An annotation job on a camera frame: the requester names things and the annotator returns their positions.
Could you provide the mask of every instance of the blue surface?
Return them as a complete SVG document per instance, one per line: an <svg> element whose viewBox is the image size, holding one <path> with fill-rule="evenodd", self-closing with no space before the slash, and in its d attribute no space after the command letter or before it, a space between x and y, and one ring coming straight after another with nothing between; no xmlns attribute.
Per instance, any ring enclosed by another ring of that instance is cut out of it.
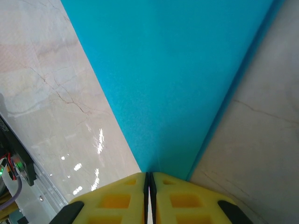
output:
<svg viewBox="0 0 299 224"><path fill-rule="evenodd" d="M281 2L62 0L141 170L181 179Z"/></svg>

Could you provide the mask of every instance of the yellow plastic part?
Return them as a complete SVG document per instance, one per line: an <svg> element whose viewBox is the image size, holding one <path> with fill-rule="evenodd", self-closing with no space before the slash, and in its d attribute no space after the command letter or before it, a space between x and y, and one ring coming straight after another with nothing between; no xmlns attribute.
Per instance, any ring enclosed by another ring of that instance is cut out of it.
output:
<svg viewBox="0 0 299 224"><path fill-rule="evenodd" d="M76 197L84 202L73 224L144 224L145 173L138 173Z"/></svg>
<svg viewBox="0 0 299 224"><path fill-rule="evenodd" d="M217 202L233 200L163 173L154 173L157 224L231 224Z"/></svg>

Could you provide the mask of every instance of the blue foam board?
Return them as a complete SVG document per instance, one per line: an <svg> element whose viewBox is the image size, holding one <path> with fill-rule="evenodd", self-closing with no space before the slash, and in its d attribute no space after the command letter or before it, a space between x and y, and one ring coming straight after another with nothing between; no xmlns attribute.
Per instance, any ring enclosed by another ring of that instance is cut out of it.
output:
<svg viewBox="0 0 299 224"><path fill-rule="evenodd" d="M188 179L282 0L62 0L142 171Z"/></svg>

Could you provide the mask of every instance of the white marble tile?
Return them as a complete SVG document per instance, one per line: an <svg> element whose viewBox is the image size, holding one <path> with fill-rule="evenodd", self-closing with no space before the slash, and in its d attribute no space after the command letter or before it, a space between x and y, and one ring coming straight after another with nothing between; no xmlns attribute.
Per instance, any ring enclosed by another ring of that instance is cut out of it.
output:
<svg viewBox="0 0 299 224"><path fill-rule="evenodd" d="M0 112L71 200L140 169L58 0L0 0Z"/></svg>
<svg viewBox="0 0 299 224"><path fill-rule="evenodd" d="M298 15L286 0L192 177L255 224L299 220Z"/></svg>

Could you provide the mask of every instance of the gray cable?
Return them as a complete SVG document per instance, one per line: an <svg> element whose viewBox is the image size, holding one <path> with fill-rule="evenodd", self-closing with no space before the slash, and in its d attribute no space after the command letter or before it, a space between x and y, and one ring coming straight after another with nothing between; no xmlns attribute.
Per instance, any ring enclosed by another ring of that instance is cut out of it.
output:
<svg viewBox="0 0 299 224"><path fill-rule="evenodd" d="M3 203L2 205L0 205L0 210L3 210L5 208L7 208L9 205L11 205L16 199L17 197L20 195L21 190L22 190L22 180L20 177L17 177L17 182L18 182L18 189L17 192L15 193L15 195L10 198L7 202Z"/></svg>

